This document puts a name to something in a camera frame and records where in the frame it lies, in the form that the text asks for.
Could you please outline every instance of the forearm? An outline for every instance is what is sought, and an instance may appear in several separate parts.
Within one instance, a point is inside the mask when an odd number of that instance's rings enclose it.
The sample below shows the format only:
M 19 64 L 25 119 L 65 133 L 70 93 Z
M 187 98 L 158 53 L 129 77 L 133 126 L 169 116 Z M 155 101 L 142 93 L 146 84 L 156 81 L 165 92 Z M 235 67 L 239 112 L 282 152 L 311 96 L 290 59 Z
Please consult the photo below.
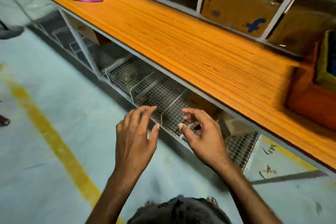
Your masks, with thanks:
M 138 177 L 127 178 L 114 171 L 86 224 L 115 224 L 137 180 Z
M 244 223 L 281 224 L 237 165 L 231 162 L 223 164 L 217 173 L 231 192 Z

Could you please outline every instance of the wooden shelf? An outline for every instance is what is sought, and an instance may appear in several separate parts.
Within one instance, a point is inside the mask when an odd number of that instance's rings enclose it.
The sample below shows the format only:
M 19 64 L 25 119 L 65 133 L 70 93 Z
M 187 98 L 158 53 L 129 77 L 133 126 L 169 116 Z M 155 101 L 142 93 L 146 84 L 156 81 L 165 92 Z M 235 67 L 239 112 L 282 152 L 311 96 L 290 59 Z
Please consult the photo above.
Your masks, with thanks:
M 152 0 L 53 1 L 336 169 L 336 133 L 283 106 L 297 62 Z

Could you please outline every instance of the person's left hand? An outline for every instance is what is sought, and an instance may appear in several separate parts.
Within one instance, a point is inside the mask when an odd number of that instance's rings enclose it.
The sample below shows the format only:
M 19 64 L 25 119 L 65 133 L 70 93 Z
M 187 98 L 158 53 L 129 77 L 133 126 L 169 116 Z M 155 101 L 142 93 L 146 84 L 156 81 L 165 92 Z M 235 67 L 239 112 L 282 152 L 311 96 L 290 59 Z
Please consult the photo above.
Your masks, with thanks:
M 115 171 L 130 175 L 130 179 L 140 177 L 156 150 L 159 124 L 154 125 L 147 139 L 149 120 L 155 109 L 156 106 L 141 106 L 117 124 Z

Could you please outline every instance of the blue logo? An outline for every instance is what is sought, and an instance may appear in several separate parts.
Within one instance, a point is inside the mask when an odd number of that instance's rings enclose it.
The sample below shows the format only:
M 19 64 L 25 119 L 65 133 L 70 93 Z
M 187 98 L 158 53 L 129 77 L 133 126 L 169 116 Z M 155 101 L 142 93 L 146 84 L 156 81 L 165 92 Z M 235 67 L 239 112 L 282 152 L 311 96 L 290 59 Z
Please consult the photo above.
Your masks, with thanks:
M 258 30 L 259 29 L 258 25 L 260 23 L 265 23 L 265 22 L 266 22 L 266 19 L 259 18 L 259 19 L 256 19 L 252 24 L 247 23 L 246 26 L 249 28 L 248 32 L 252 33 L 253 31 Z

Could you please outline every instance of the yellow floor line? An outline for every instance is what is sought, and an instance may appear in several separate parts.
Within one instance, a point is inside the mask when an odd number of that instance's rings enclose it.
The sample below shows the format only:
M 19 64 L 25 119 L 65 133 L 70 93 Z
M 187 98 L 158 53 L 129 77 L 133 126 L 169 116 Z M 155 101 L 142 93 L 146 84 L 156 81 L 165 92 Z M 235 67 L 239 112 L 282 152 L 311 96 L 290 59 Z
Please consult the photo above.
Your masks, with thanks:
M 0 64 L 0 72 L 3 68 L 4 65 Z M 17 83 L 9 73 L 1 73 L 0 79 L 11 90 L 12 95 L 26 111 L 32 124 L 40 132 L 57 158 L 61 161 L 82 196 L 90 202 L 93 208 L 99 199 L 100 191 L 86 175 L 80 163 L 76 160 L 75 156 L 62 140 L 62 137 L 51 126 L 50 122 L 43 113 L 37 108 L 26 90 Z M 118 218 L 117 224 L 123 223 L 124 221 L 121 218 Z
M 276 145 L 275 150 L 282 153 L 287 158 L 291 159 L 293 162 L 297 163 L 299 166 L 301 166 L 306 171 L 315 171 L 318 170 L 313 165 L 309 164 L 308 162 L 304 161 L 303 159 L 296 156 L 294 153 L 290 152 L 289 150 L 286 150 L 281 145 L 277 144 L 276 142 L 272 141 L 268 137 L 263 136 L 264 143 L 267 143 L 268 145 Z

